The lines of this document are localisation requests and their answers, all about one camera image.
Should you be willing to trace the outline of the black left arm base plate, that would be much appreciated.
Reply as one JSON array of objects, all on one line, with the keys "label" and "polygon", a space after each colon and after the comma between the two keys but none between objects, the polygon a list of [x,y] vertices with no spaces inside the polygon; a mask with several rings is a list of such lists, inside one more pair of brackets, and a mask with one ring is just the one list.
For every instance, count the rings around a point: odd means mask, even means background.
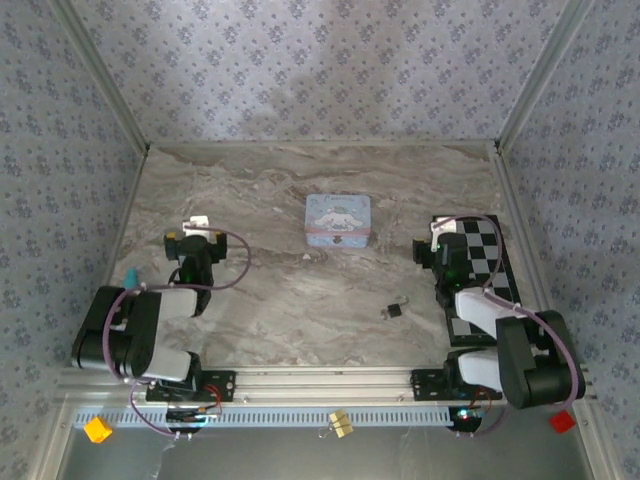
[{"label": "black left arm base plate", "polygon": [[148,387],[148,402],[229,403],[233,401],[236,387],[233,370],[202,370],[191,373],[181,382],[159,380],[155,387]]}]

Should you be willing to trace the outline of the aluminium corner frame post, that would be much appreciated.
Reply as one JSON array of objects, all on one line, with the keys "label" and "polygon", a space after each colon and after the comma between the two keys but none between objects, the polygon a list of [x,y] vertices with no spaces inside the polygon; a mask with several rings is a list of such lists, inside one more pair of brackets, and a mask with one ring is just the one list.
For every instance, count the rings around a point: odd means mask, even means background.
[{"label": "aluminium corner frame post", "polygon": [[138,153],[145,155],[148,142],[71,0],[47,1],[127,139]]},{"label": "aluminium corner frame post", "polygon": [[595,0],[567,0],[496,138],[500,155],[505,156],[512,149],[594,3]]}]

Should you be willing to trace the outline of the cartoon print tin box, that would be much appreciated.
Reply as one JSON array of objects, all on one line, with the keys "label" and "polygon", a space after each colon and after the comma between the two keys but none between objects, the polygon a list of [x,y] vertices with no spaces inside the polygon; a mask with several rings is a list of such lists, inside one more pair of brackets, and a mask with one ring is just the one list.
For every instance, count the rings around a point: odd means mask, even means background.
[{"label": "cartoon print tin box", "polygon": [[372,229],[367,195],[310,194],[306,198],[305,236],[317,248],[366,248]]}]

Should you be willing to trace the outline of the yellow toy block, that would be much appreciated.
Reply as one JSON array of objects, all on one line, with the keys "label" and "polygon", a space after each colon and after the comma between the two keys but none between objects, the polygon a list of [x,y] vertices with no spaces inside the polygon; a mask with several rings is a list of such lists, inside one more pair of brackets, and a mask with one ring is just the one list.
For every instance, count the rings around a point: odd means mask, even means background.
[{"label": "yellow toy block", "polygon": [[100,444],[113,434],[110,424],[102,417],[94,416],[83,427],[88,439],[94,444]]}]

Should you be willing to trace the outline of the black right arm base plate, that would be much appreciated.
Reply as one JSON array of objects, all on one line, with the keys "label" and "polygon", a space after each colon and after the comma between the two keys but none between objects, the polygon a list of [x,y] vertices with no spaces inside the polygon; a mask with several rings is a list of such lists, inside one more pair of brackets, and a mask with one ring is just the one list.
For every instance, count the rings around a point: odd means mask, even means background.
[{"label": "black right arm base plate", "polygon": [[444,368],[414,369],[410,384],[415,401],[471,401],[501,400],[503,395],[480,385],[463,382],[455,373]]}]

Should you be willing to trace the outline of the red toy block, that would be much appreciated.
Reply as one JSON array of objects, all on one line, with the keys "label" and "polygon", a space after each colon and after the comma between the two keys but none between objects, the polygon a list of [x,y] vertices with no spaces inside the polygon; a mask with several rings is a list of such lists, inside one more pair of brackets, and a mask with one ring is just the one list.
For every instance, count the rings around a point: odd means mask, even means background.
[{"label": "red toy block", "polygon": [[554,413],[549,418],[549,423],[557,434],[567,433],[576,426],[576,420],[566,409]]}]

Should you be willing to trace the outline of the aluminium rear frame rail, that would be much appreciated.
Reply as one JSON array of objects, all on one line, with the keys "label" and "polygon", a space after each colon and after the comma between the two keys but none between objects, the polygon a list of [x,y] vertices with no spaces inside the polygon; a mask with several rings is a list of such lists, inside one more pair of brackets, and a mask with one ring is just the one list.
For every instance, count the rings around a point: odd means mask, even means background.
[{"label": "aluminium rear frame rail", "polygon": [[400,146],[443,146],[472,148],[480,145],[494,149],[495,139],[467,140],[420,140],[415,138],[400,140],[257,140],[257,141],[198,141],[198,142],[151,142],[150,148],[186,149],[217,147],[400,147]]}]

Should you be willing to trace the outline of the yellow binder clip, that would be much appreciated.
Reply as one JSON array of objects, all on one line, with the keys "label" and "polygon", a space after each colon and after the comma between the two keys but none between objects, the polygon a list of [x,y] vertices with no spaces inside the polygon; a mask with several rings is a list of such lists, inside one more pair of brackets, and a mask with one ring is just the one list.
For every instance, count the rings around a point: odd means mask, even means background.
[{"label": "yellow binder clip", "polygon": [[324,439],[330,435],[335,435],[337,438],[343,438],[353,431],[354,428],[347,412],[345,410],[336,410],[329,414],[327,425],[318,430],[318,437]]}]

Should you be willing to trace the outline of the aluminium side frame rail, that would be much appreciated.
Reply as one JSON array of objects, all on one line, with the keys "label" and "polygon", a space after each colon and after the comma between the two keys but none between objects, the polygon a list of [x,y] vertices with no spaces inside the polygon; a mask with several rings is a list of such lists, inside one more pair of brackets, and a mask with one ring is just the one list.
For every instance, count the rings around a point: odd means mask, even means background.
[{"label": "aluminium side frame rail", "polygon": [[510,219],[517,257],[530,293],[521,306],[511,306],[509,318],[498,322],[498,350],[504,358],[507,391],[518,408],[549,402],[568,404],[585,396],[589,381],[584,375],[566,322],[556,308],[542,275],[532,234],[507,164],[496,149],[490,150],[497,181]]}]

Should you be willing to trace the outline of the black and white chessboard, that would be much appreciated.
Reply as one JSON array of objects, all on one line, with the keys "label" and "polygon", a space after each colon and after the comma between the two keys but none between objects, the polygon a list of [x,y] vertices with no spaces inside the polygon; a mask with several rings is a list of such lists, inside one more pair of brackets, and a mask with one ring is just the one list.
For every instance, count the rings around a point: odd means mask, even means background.
[{"label": "black and white chessboard", "polygon": [[[457,233],[466,236],[467,245],[477,247],[477,260],[475,268],[470,269],[470,280],[477,280],[480,285],[483,285],[495,270],[496,261],[501,259],[500,268],[492,280],[490,288],[496,296],[506,301],[520,302],[518,286],[503,236],[500,235],[502,248],[501,251],[498,251],[498,236],[494,227],[487,220],[466,217],[459,218],[456,223]],[[492,347],[496,345],[495,339],[484,330],[459,319],[453,307],[445,310],[445,318],[452,347]]]}]

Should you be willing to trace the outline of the long aluminium base rail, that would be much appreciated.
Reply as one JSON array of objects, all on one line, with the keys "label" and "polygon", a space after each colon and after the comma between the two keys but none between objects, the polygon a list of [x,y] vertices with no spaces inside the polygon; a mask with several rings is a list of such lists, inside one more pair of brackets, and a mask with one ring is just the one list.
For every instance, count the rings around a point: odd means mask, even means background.
[{"label": "long aluminium base rail", "polygon": [[[356,366],[300,367],[249,366],[217,367],[236,372],[236,387],[232,402],[223,407],[303,407],[303,406],[418,406],[465,405],[464,401],[415,401],[410,384],[414,369],[437,366]],[[147,386],[135,392],[136,405],[195,407],[213,403],[148,402]],[[63,370],[55,400],[76,406],[126,407],[130,384],[112,378],[107,372]],[[506,399],[479,400],[480,405],[505,405]]]}]

